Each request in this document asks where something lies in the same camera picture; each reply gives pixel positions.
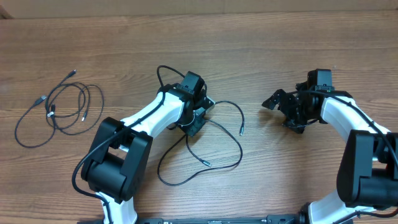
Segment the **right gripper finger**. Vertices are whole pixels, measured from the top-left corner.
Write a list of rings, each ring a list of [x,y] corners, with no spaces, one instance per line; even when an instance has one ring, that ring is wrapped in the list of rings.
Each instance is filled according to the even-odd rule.
[[[282,125],[283,125],[283,127],[289,128],[290,130],[292,130],[293,132],[295,132],[297,134],[302,134],[305,131],[307,122],[285,119],[284,122],[282,123]]]
[[[281,101],[281,99],[283,99],[283,97],[286,96],[286,92],[283,89],[278,89],[274,92],[274,94],[272,94],[268,99],[266,99],[263,103],[262,103],[262,107],[267,108],[269,110],[273,110],[276,105],[278,105]]]

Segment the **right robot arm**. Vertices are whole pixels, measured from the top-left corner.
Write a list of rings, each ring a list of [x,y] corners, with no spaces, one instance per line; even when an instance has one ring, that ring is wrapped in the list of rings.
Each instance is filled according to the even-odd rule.
[[[330,124],[346,146],[336,190],[305,204],[296,215],[269,215],[267,223],[353,223],[362,215],[392,218],[397,211],[397,133],[377,124],[346,91],[332,84],[332,72],[312,70],[295,91],[278,89],[262,106],[278,109],[282,125],[302,134],[315,122]]]

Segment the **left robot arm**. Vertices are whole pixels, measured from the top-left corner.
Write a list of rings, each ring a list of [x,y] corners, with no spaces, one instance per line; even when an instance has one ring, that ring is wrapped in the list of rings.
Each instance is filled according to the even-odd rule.
[[[133,196],[144,176],[152,142],[172,124],[194,136],[214,105],[201,76],[188,72],[181,83],[162,85],[154,101],[120,121],[104,119],[76,171],[87,181],[88,196],[101,200],[100,223],[135,223]]]

